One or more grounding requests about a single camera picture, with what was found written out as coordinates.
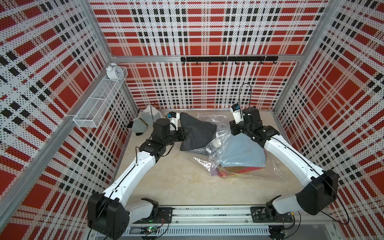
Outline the clear plastic vacuum bag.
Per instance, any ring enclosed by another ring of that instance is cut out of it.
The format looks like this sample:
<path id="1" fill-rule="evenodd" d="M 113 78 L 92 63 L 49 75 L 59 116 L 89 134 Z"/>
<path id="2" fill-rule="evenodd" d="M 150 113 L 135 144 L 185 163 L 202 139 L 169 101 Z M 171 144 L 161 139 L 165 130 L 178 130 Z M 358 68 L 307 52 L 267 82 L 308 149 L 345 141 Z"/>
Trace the clear plastic vacuum bag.
<path id="1" fill-rule="evenodd" d="M 222 113 L 198 113 L 196 118 L 200 121 L 209 122 L 217 125 L 217 132 L 215 138 L 207 146 L 212 147 L 212 152 L 209 154 L 206 151 L 206 147 L 188 151 L 189 160 L 200 164 L 206 169 L 211 176 L 220 177 L 217 173 L 217 168 L 222 166 L 218 158 L 221 147 L 224 141 L 230 136 L 231 131 L 229 127 L 230 118 L 228 115 Z M 273 156 L 272 153 L 265 150 L 266 154 L 266 166 L 264 170 L 260 170 L 255 177 L 228 177 L 237 179 L 261 179 L 267 181 L 281 181 L 287 179 L 291 172 L 287 167 L 283 165 L 277 157 Z"/>

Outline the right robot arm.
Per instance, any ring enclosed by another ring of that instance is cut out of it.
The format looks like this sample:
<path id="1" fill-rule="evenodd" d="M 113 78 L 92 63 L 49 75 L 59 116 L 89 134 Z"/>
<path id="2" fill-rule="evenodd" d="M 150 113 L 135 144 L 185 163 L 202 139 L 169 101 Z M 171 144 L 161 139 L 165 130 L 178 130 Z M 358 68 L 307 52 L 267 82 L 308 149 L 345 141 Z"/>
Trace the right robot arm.
<path id="1" fill-rule="evenodd" d="M 304 211 L 317 215 L 337 199 L 339 175 L 325 171 L 295 150 L 272 126 L 265 126 L 255 107 L 241 110 L 239 104 L 230 107 L 234 119 L 231 133 L 244 134 L 260 147 L 277 157 L 299 180 L 303 189 L 290 196 L 277 196 L 266 204 L 266 214 L 277 218 L 284 214 Z"/>

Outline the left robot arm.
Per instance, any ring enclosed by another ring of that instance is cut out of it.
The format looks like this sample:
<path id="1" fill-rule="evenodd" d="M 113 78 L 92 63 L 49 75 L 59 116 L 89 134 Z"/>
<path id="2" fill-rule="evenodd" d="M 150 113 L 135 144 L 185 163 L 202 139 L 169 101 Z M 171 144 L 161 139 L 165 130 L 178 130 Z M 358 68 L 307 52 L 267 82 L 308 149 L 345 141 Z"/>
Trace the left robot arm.
<path id="1" fill-rule="evenodd" d="M 175 112 L 153 124 L 151 137 L 136 148 L 136 157 L 102 193 L 93 193 L 88 200 L 88 227 L 108 238 L 117 240 L 128 225 L 140 220 L 154 222 L 158 218 L 159 203 L 149 198 L 128 205 L 127 202 L 145 174 L 161 157 L 169 154 L 167 146 L 173 147 L 186 139 L 183 127 L 178 126 Z"/>

